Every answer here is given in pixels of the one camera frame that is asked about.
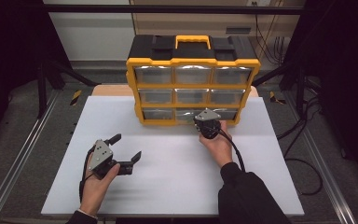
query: plastic drawer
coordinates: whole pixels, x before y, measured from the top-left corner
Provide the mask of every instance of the plastic drawer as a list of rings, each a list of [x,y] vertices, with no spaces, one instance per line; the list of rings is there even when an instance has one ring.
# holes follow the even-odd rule
[[[172,108],[143,108],[144,119],[172,119]]]
[[[172,83],[172,68],[165,66],[134,67],[138,83]]]
[[[171,89],[138,89],[142,103],[170,104],[172,103]]]
[[[237,116],[237,108],[210,108],[221,116],[221,120],[234,120]]]
[[[185,65],[174,68],[175,82],[181,84],[209,83],[212,68],[201,65]]]
[[[203,108],[176,108],[175,117],[179,124],[194,123],[193,118],[202,112]]]
[[[211,90],[211,104],[237,105],[241,102],[245,90]]]
[[[216,67],[213,74],[213,84],[246,84],[251,73],[251,68]]]
[[[175,89],[176,103],[180,104],[205,104],[208,89]]]

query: metal rail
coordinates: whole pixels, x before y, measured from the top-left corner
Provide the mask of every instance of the metal rail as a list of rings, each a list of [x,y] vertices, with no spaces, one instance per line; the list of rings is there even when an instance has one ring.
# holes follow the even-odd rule
[[[10,167],[10,170],[7,172],[7,176],[5,177],[4,181],[0,186],[0,211],[2,210],[2,207],[4,206],[8,195],[10,194],[17,179],[19,178],[22,168],[25,165],[29,155],[33,151],[34,145],[40,133],[43,131],[43,128],[45,127],[45,124],[51,114],[51,111],[57,101],[59,94],[60,91],[53,91],[52,95],[48,100],[48,108],[46,110],[46,113],[34,124],[34,127],[28,135],[27,139],[25,140],[24,145],[22,145],[19,155],[17,156],[16,160],[14,160],[13,164]]]
[[[257,14],[303,15],[318,12],[303,7],[227,7],[227,6],[163,6],[163,5],[23,5],[27,10],[77,13],[195,13],[195,14]]]
[[[290,108],[292,109],[293,115],[296,119],[299,119],[299,116],[296,112],[295,100],[293,99],[292,94],[288,94],[286,91],[284,91],[283,94],[288,104],[290,105]],[[318,169],[321,173],[322,179],[324,180],[324,189],[327,195],[330,197],[330,201],[336,210],[339,221],[343,224],[355,224],[356,220],[354,219],[351,209],[348,207],[348,204],[345,201],[341,190],[339,189],[336,179],[333,177],[333,174],[331,174],[330,169],[324,161],[324,158],[322,157],[315,141],[312,138],[312,135],[310,134],[310,130],[307,127],[304,129],[303,136],[310,157],[315,164],[316,169]]]

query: sleeve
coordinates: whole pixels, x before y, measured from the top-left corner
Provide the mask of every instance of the sleeve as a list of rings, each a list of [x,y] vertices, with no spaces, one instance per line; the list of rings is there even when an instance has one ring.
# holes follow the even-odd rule
[[[95,217],[88,216],[79,211],[75,211],[66,224],[97,224],[98,220]]]
[[[235,162],[224,165],[220,174],[224,181],[218,195],[221,224],[291,223],[257,175],[241,171]]]

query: human hand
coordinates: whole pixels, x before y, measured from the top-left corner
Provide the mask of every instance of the human hand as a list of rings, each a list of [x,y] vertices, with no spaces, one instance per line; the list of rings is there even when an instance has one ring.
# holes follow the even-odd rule
[[[220,124],[223,132],[225,132],[231,139],[231,135],[227,131],[227,122],[225,120],[220,120]],[[218,134],[214,139],[207,139],[200,133],[200,142],[208,148],[220,168],[222,168],[225,164],[232,162],[232,145],[221,134]]]
[[[89,156],[88,164],[92,158],[92,154]],[[80,205],[80,210],[89,214],[90,216],[96,217],[98,210],[100,210],[103,198],[109,188],[110,183],[117,176],[120,169],[120,164],[114,165],[106,176],[99,180],[95,175],[92,175],[92,171],[87,170],[85,178],[89,176],[84,184],[83,198]]]

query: cable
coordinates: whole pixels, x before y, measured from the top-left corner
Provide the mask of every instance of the cable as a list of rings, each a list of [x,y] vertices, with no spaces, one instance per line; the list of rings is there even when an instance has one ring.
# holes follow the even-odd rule
[[[228,140],[228,142],[234,147],[235,154],[237,154],[238,161],[240,162],[241,170],[245,172],[245,166],[243,164],[242,155],[240,151],[237,149],[237,146],[235,146],[234,142],[228,137],[228,135],[223,130],[220,129],[218,133],[224,136]]]
[[[291,133],[292,131],[294,131],[296,128],[300,127],[301,126],[301,129],[298,131],[298,133],[296,134],[295,138],[293,139],[293,141],[291,142],[291,144],[289,145],[289,147],[286,149],[286,151],[283,153],[283,158],[285,161],[299,161],[299,162],[302,162],[306,165],[308,165],[315,173],[316,175],[318,176],[318,179],[319,179],[319,187],[313,191],[313,192],[310,192],[310,193],[306,193],[306,192],[302,192],[301,190],[297,189],[298,193],[300,195],[306,195],[306,196],[311,196],[311,195],[315,195],[317,193],[319,193],[322,188],[323,188],[323,184],[324,184],[324,181],[322,179],[322,176],[320,174],[320,172],[312,165],[310,164],[309,162],[307,161],[303,161],[301,159],[297,159],[297,158],[286,158],[287,157],[287,154],[289,153],[290,149],[292,148],[293,144],[295,143],[295,141],[297,140],[297,138],[300,136],[300,134],[302,133],[302,131],[305,129],[305,127],[307,126],[307,122],[309,120],[312,120],[314,115],[320,111],[320,108],[318,108],[316,111],[314,111],[312,113],[312,115],[310,116],[310,119],[308,118],[308,112],[310,110],[311,107],[313,107],[314,105],[318,105],[319,104],[319,100],[318,100],[318,96],[315,96],[311,99],[308,100],[307,102],[307,105],[306,105],[306,109],[304,111],[304,113],[301,115],[300,119],[297,121],[297,123],[294,125],[293,128],[291,128],[289,131],[286,131],[284,134],[281,134],[281,137],[279,138],[277,136],[278,139],[282,139],[283,137],[287,136],[289,133]]]
[[[216,133],[219,133],[220,135],[222,135],[223,137],[225,137],[228,140],[228,142],[234,147],[235,154],[237,154],[238,161],[240,162],[241,170],[243,172],[245,172],[245,165],[243,164],[242,155],[241,155],[240,151],[237,149],[237,146],[235,146],[234,142],[231,140],[231,138],[220,128],[218,130],[210,128],[210,127],[207,127],[207,126],[203,126],[202,128],[206,128],[208,130],[211,130],[211,131],[214,131]]]
[[[272,24],[273,24],[273,22],[275,21],[275,17],[276,17],[276,15],[274,15],[274,17],[272,18],[272,22],[271,22],[271,24],[269,25],[268,32],[267,32],[267,36],[269,36],[269,32],[271,31]],[[269,61],[270,63],[273,63],[273,64],[281,65],[282,62],[281,62],[277,57],[274,57],[274,56],[272,55],[272,53],[269,51],[269,46],[268,46],[267,40],[264,38],[263,34],[261,33],[261,31],[260,31],[260,29],[259,29],[259,27],[258,27],[257,14],[255,14],[255,27],[256,27],[255,39],[256,39],[258,45],[260,46],[261,50],[264,52],[264,55],[266,55],[268,61]],[[269,56],[267,55],[266,51],[264,50],[264,47],[263,47],[263,46],[260,44],[260,42],[258,41],[258,34],[257,34],[257,33],[260,33],[260,37],[263,39],[263,42],[264,42],[263,45],[266,47],[266,50],[267,50]]]
[[[264,39],[264,36],[263,36],[262,34],[261,34],[260,37],[263,39],[263,41],[264,41],[264,43],[265,43],[264,45],[266,46],[266,49],[267,49],[267,51],[268,51],[268,53],[269,53],[269,56],[267,55],[267,53],[266,53],[266,51],[264,50],[263,46],[260,44],[260,41],[258,41],[258,36],[257,36],[257,33],[258,33],[258,32],[261,34],[261,31],[260,31],[260,29],[258,28],[257,15],[255,14],[255,40],[257,41],[258,46],[260,46],[260,48],[261,48],[261,50],[263,51],[264,55],[266,55],[267,60],[268,60],[270,63],[277,64],[276,59],[274,59],[275,62],[272,62],[271,59],[269,58],[269,56],[271,57],[271,53],[269,52],[269,47],[267,46],[266,40]]]
[[[315,194],[319,193],[322,190],[322,187],[324,186],[324,180],[322,179],[322,176],[319,173],[319,171],[314,166],[312,166],[309,162],[303,161],[301,159],[296,159],[296,158],[287,158],[287,159],[284,159],[284,160],[285,161],[299,161],[299,162],[302,162],[304,164],[307,164],[316,173],[316,175],[318,176],[319,187],[315,191],[313,191],[311,193],[305,193],[305,192],[302,192],[301,190],[297,189],[297,191],[299,192],[300,195],[311,196],[311,195],[315,195]]]

